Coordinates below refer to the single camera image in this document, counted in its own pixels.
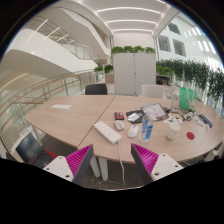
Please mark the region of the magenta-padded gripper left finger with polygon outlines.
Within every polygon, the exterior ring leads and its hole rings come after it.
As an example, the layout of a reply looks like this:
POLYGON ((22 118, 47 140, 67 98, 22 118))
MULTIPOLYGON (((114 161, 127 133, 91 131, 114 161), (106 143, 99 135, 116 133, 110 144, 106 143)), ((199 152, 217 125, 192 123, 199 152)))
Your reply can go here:
POLYGON ((66 157, 58 156, 44 170, 81 186, 93 155, 90 144, 66 157))

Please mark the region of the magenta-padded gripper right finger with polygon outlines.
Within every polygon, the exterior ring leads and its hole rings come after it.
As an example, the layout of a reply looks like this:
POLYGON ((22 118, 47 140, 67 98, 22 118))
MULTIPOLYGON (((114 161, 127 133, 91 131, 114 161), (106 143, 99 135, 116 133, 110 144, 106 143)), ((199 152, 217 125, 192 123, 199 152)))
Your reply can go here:
POLYGON ((182 169, 168 154, 156 154, 134 143, 131 144, 131 154, 145 185, 182 169))

